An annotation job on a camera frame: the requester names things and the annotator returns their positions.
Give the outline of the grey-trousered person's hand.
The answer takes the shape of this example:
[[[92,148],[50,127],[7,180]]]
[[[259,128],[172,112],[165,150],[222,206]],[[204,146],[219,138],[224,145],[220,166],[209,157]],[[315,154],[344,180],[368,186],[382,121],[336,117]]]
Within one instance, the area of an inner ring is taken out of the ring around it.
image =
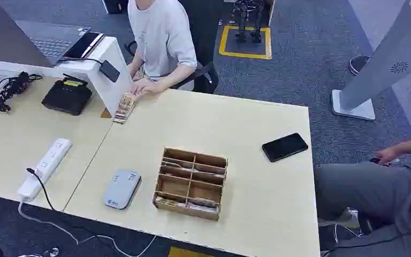
[[[399,162],[401,155],[403,155],[403,152],[398,146],[391,146],[377,152],[375,158],[379,159],[379,163],[392,164]]]

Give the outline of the seated person's left hand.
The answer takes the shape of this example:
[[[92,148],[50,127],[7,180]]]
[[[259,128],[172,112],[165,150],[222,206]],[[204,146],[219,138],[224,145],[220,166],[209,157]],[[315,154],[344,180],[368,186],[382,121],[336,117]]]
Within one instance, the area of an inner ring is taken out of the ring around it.
[[[145,93],[160,93],[163,89],[160,88],[159,84],[148,79],[142,78],[140,80],[134,81],[130,92],[134,95],[142,95]]]

